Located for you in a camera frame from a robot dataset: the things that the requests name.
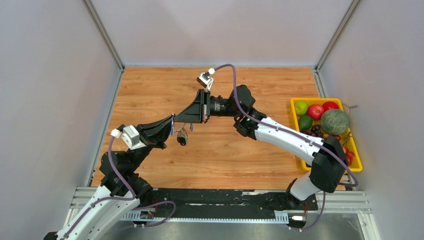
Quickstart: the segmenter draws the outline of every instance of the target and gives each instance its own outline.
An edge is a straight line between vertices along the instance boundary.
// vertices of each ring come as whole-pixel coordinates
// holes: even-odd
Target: white wall
[[[364,0],[323,69],[330,97],[359,107],[359,174],[383,240],[424,239],[424,1]]]
[[[0,238],[62,228],[118,68],[81,0],[0,3]]]
[[[351,0],[93,0],[125,65],[315,65]]]

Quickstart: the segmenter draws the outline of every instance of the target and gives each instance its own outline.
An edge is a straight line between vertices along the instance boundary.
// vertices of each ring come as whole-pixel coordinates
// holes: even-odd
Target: cantaloupe
[[[321,116],[321,128],[330,135],[340,135],[346,132],[351,120],[346,112],[340,109],[330,109]]]

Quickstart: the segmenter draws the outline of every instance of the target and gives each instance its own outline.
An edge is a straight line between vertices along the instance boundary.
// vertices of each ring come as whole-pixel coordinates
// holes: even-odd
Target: wooden table
[[[204,67],[126,68],[102,153],[107,151],[113,128],[151,123],[182,111],[201,88],[196,77],[205,71]],[[228,98],[233,89],[231,68],[220,69],[213,77],[211,95]],[[241,67],[237,68],[237,85],[241,84],[250,89],[258,111],[291,127],[290,99],[318,97],[310,68]],[[186,146],[169,136],[168,147],[154,149],[137,173],[154,188],[211,189],[286,189],[294,178],[305,174],[293,154],[243,137],[233,124],[231,117],[195,124]],[[127,146],[117,139],[112,149],[126,150]],[[98,186],[102,178],[97,170],[92,186]]]

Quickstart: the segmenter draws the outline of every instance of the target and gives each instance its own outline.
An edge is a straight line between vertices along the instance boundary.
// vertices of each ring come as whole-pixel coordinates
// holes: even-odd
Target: yellow basket
[[[321,104],[322,105],[325,102],[331,101],[331,102],[335,102],[338,105],[338,107],[341,110],[343,110],[342,102],[338,98],[312,98],[312,97],[295,97],[295,98],[292,98],[291,101],[290,101],[290,105],[291,105],[291,112],[290,112],[290,114],[292,115],[292,118],[293,118],[293,121],[294,121],[294,122],[292,122],[292,124],[294,125],[294,127],[293,126],[291,126],[291,127],[294,128],[296,131],[299,131],[299,122],[298,122],[298,119],[300,117],[300,116],[297,116],[296,115],[296,110],[295,110],[295,103],[298,102],[298,101],[304,101],[305,103],[308,104],[308,106],[310,106],[312,104]],[[313,124],[314,125],[320,124],[320,121],[319,120],[314,120],[313,121]],[[348,128],[346,132],[344,132],[343,134],[341,134],[340,135],[341,136],[341,139],[343,139],[344,137],[346,137],[348,135],[348,132],[350,132],[350,131],[351,131],[351,129]],[[360,172],[360,171],[362,171],[362,163],[361,163],[361,159],[360,159],[359,154],[358,154],[357,146],[355,145],[355,141],[354,141],[353,135],[351,135],[349,141],[347,141],[346,147],[349,149],[349,151],[351,151],[351,152],[353,152],[355,154],[355,157],[352,159],[352,164],[349,166],[349,169],[352,172]],[[306,162],[305,161],[303,161],[299,157],[296,157],[296,158],[300,160],[300,165],[301,165],[301,167],[302,167],[303,170],[305,170],[305,171],[310,171],[311,170],[311,168],[306,165]]]

